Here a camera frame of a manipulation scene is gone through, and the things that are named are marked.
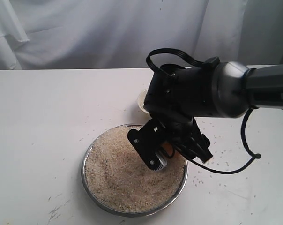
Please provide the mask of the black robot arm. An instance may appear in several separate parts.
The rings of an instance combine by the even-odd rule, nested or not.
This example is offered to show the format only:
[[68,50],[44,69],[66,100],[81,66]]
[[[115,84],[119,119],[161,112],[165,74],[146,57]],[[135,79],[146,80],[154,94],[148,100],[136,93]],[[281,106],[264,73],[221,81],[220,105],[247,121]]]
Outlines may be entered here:
[[167,141],[188,160],[211,157],[196,117],[238,118],[249,109],[283,109],[283,64],[248,68],[238,62],[215,68],[162,66],[154,73],[144,107],[167,131]]

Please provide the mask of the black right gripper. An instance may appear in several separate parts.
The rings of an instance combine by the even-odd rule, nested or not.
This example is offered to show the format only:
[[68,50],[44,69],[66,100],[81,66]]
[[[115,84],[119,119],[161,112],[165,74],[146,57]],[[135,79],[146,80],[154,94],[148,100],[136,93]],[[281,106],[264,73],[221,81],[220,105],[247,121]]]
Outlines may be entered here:
[[[165,126],[167,142],[186,159],[199,158],[206,163],[212,157],[210,140],[201,133],[195,119],[187,123],[170,122]],[[164,150],[164,156],[171,159]]]

